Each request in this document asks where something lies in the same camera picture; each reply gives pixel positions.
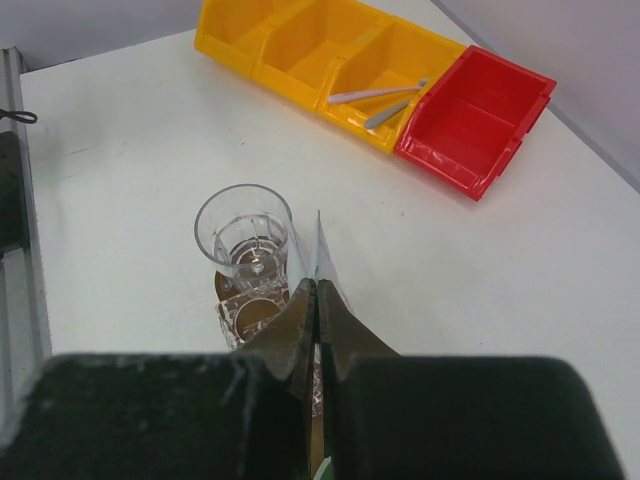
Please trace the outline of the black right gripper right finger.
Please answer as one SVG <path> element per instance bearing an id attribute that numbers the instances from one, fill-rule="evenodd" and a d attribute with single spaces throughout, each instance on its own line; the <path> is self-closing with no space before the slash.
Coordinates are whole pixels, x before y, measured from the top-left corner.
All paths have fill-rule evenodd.
<path id="1" fill-rule="evenodd" d="M 338 479 L 619 479 L 591 393 L 563 360 L 402 356 L 317 286 L 325 447 Z"/>

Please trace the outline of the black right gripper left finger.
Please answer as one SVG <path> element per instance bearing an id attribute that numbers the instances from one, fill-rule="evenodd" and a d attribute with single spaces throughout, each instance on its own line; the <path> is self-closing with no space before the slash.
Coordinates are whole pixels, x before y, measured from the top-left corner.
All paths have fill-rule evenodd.
<path id="1" fill-rule="evenodd" d="M 1 435 L 5 479 L 306 479 L 316 285 L 227 354 L 48 360 Z"/>

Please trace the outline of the pink toothbrush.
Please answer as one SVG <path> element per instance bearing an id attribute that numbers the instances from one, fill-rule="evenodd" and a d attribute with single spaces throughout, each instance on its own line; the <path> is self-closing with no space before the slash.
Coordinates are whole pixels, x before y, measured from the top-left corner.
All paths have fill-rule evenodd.
<path id="1" fill-rule="evenodd" d="M 408 86 L 408 87 L 369 89 L 369 90 L 361 90 L 361 91 L 353 91 L 353 92 L 336 93 L 336 94 L 330 95 L 327 98 L 327 102 L 329 104 L 344 104 L 344 103 L 349 103 L 353 101 L 380 97 L 384 95 L 405 93 L 410 91 L 419 91 L 428 82 L 429 82 L 429 78 L 423 78 L 419 81 L 417 85 Z"/>

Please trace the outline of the pale green cup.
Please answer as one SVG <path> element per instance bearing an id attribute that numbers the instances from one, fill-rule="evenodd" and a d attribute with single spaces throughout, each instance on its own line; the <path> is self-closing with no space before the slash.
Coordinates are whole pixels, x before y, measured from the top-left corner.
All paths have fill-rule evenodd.
<path id="1" fill-rule="evenodd" d="M 332 458 L 325 458 L 319 465 L 314 480 L 333 480 Z"/>

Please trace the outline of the clear compartment organizer box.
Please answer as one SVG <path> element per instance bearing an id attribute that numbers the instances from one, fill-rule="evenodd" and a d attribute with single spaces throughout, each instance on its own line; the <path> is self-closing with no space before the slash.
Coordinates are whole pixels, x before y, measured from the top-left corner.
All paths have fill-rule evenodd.
<path id="1" fill-rule="evenodd" d="M 237 349 L 265 328 L 289 302 L 289 289 L 286 286 L 269 292 L 240 292 L 231 287 L 217 294 L 219 303 L 216 311 L 230 350 Z"/>

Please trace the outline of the white toothpaste tube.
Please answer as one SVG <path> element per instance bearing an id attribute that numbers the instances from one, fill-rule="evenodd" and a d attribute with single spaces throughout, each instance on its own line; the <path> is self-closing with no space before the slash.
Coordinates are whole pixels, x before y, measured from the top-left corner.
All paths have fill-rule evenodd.
<path id="1" fill-rule="evenodd" d="M 331 259 L 330 249 L 324 233 L 320 211 L 317 211 L 314 226 L 308 276 L 316 282 L 319 282 L 320 280 L 331 281 L 348 311 L 350 313 L 353 312 L 353 309 L 351 308 L 351 305 L 342 289 L 334 262 Z"/>
<path id="2" fill-rule="evenodd" d="M 287 285 L 289 292 L 293 294 L 300 282 L 307 276 L 307 267 L 299 245 L 299 237 L 293 225 L 287 226 L 288 251 L 287 251 Z"/>

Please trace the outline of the clear plastic cup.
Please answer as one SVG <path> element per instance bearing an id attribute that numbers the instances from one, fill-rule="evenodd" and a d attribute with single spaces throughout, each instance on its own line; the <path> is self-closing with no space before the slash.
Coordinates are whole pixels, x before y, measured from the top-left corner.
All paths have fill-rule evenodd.
<path id="1" fill-rule="evenodd" d="M 210 196 L 194 222 L 194 237 L 215 270 L 241 291 L 286 277 L 291 210 L 275 190 L 236 184 Z"/>

